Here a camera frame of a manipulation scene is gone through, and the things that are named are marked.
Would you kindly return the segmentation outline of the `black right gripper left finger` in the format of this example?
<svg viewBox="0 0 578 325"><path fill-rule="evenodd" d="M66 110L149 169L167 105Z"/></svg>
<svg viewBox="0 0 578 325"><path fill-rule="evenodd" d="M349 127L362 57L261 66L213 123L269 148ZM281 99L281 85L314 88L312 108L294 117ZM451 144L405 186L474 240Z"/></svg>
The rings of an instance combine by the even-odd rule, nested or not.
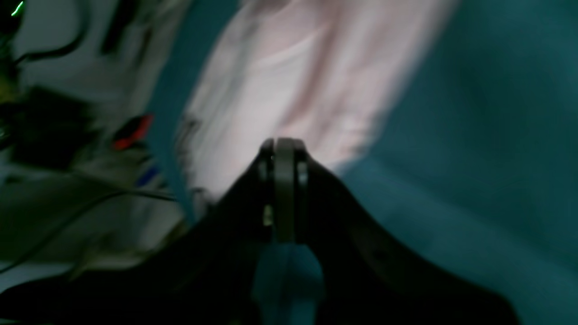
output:
<svg viewBox="0 0 578 325"><path fill-rule="evenodd" d="M246 172L194 228L126 269L73 269L10 287L1 318L17 325L229 325L259 323L250 291L273 169L266 140Z"/></svg>

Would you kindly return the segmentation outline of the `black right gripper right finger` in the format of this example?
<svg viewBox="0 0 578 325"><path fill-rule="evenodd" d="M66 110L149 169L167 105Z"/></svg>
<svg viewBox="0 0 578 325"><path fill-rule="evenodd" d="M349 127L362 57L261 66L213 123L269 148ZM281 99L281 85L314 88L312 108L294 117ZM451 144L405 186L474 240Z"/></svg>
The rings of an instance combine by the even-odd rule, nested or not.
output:
<svg viewBox="0 0 578 325"><path fill-rule="evenodd" d="M284 239L321 265L325 298L316 325L518 325L500 295L425 261L314 162L284 141Z"/></svg>

